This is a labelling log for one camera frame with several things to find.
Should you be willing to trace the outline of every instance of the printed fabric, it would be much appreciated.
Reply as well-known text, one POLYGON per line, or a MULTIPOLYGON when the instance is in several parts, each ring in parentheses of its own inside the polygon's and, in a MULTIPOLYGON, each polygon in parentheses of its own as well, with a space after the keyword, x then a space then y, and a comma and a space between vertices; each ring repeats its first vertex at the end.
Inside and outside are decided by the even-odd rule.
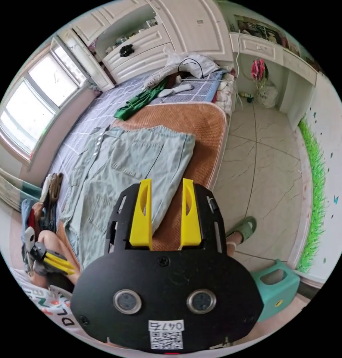
POLYGON ((35 306, 54 323, 73 335, 94 340, 85 333, 73 316, 70 310, 70 301, 66 297, 61 293, 51 292, 45 288, 33 285, 31 278, 23 270, 10 268, 10 272, 35 306))

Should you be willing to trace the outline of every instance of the white desk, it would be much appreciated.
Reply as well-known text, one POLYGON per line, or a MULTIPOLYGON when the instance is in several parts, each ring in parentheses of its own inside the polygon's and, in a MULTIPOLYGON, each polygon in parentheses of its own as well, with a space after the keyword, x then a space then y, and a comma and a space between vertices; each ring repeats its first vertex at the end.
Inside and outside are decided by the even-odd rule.
POLYGON ((279 91, 279 110, 287 114, 290 126, 295 130, 310 103, 317 72, 303 59, 278 44, 245 34, 240 34, 238 39, 236 32, 229 35, 234 53, 261 57, 287 69, 286 83, 279 91))

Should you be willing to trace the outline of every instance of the white wardrobe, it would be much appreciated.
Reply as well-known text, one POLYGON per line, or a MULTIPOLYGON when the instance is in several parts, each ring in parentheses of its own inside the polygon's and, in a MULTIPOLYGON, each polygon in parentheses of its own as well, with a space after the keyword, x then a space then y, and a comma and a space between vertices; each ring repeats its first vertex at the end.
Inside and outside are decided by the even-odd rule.
POLYGON ((102 63, 119 84, 166 64, 165 47, 176 52, 197 52, 215 61, 233 61, 229 30, 214 0, 119 0, 82 15, 58 33, 75 57, 106 91, 114 84, 90 53, 96 41, 102 63), (117 34, 145 19, 158 25, 136 33, 122 45, 133 45, 134 53, 121 57, 114 45, 117 34))

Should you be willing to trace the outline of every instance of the baseboard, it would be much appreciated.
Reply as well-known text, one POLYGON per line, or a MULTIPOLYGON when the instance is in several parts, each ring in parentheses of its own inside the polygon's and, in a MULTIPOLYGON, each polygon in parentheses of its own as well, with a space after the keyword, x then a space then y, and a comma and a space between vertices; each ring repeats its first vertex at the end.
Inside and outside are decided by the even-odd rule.
POLYGON ((295 271, 296 274, 298 274, 300 276, 300 281, 303 282, 304 284, 320 289, 323 287, 324 283, 326 282, 326 280, 324 279, 320 279, 318 277, 314 277, 312 275, 303 273, 303 272, 299 272, 299 271, 295 271))
POLYGON ((311 221, 311 211, 313 207, 313 181, 308 152, 299 127, 296 128, 294 134, 296 143, 298 145, 302 172, 302 202, 298 233, 296 235, 295 243, 287 262, 288 266, 293 270, 296 269, 301 253, 306 244, 311 221))

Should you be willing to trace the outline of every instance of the light blue shirt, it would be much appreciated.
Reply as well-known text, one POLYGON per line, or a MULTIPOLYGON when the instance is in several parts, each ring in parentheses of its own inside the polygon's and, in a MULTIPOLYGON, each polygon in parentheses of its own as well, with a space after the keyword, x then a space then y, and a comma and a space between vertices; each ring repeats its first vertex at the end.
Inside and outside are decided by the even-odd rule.
POLYGON ((70 175, 61 221, 81 270, 104 254, 120 193, 152 179, 152 232, 160 225, 191 160, 195 137, 166 127, 96 128, 70 175))

